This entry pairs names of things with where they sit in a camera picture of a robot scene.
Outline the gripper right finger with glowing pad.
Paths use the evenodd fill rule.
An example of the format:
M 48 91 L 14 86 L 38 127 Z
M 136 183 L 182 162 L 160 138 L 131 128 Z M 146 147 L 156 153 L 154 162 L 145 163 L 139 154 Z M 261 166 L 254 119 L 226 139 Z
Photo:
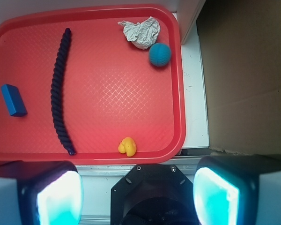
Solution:
M 281 225 L 281 155 L 202 157 L 193 200 L 202 225 Z

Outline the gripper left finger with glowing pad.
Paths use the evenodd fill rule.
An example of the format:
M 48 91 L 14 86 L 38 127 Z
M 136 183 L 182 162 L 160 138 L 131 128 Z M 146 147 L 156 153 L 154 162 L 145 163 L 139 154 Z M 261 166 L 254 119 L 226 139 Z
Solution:
M 0 161 L 0 225 L 77 225 L 83 182 L 69 161 Z

